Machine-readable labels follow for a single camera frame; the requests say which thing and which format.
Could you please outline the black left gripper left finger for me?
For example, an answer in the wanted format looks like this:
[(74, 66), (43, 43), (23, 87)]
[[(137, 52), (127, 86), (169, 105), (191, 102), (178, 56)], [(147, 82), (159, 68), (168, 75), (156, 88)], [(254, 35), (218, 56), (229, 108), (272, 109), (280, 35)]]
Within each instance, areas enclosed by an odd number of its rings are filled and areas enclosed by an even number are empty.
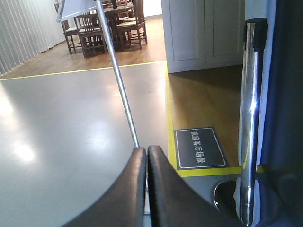
[(65, 227), (142, 227), (146, 189), (146, 151), (134, 148), (109, 189)]

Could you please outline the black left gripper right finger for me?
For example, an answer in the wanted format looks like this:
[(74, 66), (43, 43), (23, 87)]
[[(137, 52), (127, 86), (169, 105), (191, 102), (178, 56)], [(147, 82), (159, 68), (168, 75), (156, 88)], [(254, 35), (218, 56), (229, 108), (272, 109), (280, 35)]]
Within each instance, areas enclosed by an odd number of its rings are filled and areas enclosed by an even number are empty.
[(175, 171), (158, 145), (147, 151), (148, 191), (154, 227), (241, 227), (200, 197)]

